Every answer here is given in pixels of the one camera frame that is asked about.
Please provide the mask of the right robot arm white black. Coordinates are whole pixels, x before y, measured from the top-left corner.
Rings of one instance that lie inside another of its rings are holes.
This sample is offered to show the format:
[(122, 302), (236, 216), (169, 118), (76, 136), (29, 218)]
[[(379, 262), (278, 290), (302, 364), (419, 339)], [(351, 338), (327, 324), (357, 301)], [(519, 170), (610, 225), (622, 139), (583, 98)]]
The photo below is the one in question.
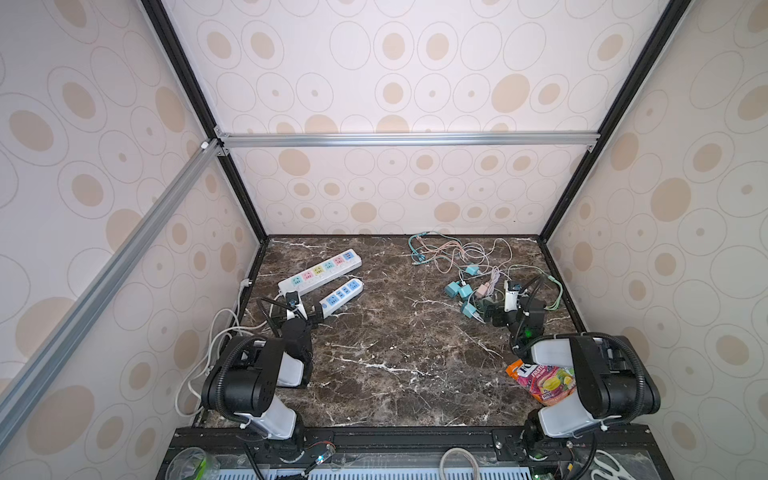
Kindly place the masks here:
[(542, 301), (513, 295), (483, 318), (510, 333), (517, 361), (507, 375), (542, 407), (530, 413), (519, 444), (577, 438), (658, 412), (661, 394), (625, 336), (599, 332), (546, 335)]

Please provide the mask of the long white power strip pastel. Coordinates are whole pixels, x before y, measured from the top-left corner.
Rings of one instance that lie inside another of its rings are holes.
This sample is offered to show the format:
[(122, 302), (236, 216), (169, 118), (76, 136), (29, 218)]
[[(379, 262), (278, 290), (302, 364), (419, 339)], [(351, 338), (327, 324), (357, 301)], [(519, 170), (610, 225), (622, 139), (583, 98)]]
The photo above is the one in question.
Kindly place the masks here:
[(278, 289), (283, 296), (287, 296), (290, 292), (304, 295), (348, 274), (361, 265), (362, 258), (353, 249), (348, 249), (282, 280), (278, 283)]

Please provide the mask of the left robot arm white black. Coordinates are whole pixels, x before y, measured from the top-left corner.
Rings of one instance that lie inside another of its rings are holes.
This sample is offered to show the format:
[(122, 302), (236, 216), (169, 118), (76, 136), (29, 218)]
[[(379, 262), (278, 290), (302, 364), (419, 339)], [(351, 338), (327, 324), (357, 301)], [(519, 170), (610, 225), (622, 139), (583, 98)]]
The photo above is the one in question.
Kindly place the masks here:
[(279, 388), (308, 385), (313, 368), (312, 325), (298, 300), (266, 302), (285, 311), (269, 317), (273, 335), (232, 327), (216, 363), (205, 369), (202, 407), (218, 412), (243, 430), (254, 431), (275, 449), (299, 451), (305, 434), (301, 415), (277, 396)]

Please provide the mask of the short white power strip blue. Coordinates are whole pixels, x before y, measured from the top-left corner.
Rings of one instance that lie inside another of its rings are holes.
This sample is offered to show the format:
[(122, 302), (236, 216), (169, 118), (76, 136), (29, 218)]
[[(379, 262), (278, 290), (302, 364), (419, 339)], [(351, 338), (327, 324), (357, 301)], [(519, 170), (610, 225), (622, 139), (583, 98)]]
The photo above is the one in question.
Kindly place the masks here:
[(357, 278), (353, 278), (327, 295), (320, 301), (323, 317), (328, 318), (334, 315), (341, 307), (359, 296), (363, 289), (364, 283)]

